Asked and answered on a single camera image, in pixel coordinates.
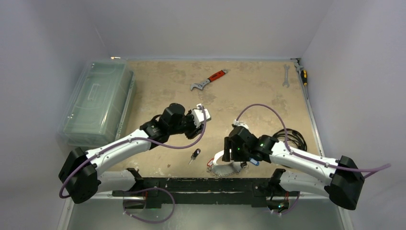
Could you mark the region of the large white keyring with keys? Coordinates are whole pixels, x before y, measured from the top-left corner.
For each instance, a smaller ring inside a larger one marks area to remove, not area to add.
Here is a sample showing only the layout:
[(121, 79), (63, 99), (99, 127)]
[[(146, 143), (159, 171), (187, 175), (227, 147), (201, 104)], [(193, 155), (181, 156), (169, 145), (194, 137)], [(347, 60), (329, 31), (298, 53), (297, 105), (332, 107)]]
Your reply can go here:
[(211, 158), (206, 164), (206, 172), (218, 178), (239, 176), (242, 172), (249, 169), (252, 166), (259, 166), (259, 163), (253, 163), (251, 161), (230, 161), (220, 163), (224, 151), (217, 152), (213, 158)]

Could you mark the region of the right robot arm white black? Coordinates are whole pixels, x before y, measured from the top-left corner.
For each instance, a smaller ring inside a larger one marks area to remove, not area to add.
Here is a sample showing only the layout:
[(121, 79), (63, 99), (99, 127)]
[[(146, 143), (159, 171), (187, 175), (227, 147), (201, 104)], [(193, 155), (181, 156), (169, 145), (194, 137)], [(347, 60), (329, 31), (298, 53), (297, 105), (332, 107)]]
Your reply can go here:
[(236, 126), (224, 138), (223, 161), (261, 161), (282, 165), (271, 176), (266, 190), (272, 196), (291, 192), (312, 193), (329, 198), (335, 205), (355, 210), (365, 182), (355, 162), (316, 156), (293, 148), (274, 136), (259, 138), (243, 126)]

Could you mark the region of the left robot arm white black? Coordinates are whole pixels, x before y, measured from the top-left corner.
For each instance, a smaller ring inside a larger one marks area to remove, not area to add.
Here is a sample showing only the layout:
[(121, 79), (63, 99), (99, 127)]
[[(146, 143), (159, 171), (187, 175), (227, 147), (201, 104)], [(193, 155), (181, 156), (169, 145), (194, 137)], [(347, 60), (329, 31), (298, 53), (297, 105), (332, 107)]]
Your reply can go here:
[(58, 174), (62, 183), (59, 197), (71, 198), (76, 204), (89, 200), (103, 184), (100, 176), (112, 166), (157, 146), (190, 148), (202, 139), (210, 120), (210, 112), (202, 104), (186, 112), (181, 104), (171, 103), (119, 140), (95, 149), (73, 149)]

